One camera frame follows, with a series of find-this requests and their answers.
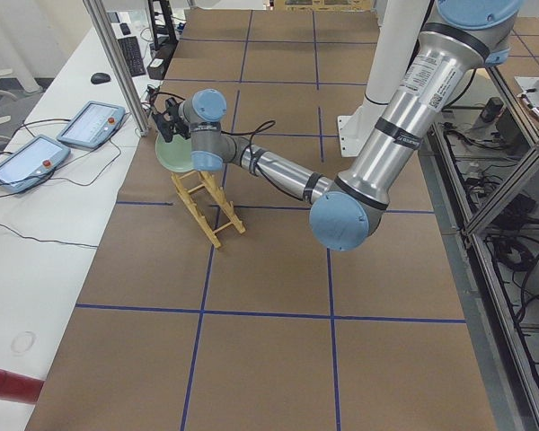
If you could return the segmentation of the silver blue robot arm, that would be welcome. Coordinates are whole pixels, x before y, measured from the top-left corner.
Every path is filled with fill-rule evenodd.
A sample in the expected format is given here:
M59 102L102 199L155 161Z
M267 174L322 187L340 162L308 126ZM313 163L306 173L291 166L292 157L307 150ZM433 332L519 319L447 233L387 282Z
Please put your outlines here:
M258 147L252 134L221 128L225 96L214 89L171 98L153 120L162 138L183 136L199 171L232 163L308 203L316 239L336 251L357 248L381 222L389 190L420 148L464 75L508 58L518 1L391 1L386 6L362 104L341 118L351 166L327 179Z

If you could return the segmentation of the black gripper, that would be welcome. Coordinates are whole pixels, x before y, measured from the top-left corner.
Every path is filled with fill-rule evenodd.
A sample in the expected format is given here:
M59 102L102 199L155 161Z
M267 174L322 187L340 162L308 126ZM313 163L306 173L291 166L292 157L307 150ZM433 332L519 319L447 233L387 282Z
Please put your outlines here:
M180 104L175 99L167 99L163 112L154 112L152 119L162 136L164 142L171 143L173 140L173 129L175 133L184 139L190 138L190 132L187 125L181 119L179 114Z

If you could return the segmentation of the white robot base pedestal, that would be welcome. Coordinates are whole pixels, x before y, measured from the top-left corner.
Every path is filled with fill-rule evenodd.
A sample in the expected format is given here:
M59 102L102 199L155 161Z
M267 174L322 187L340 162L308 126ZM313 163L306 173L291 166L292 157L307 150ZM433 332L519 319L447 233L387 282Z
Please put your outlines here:
M430 0L374 1L380 34L367 78L363 102L350 116L338 117L340 152L355 157L403 79L422 24L433 7Z

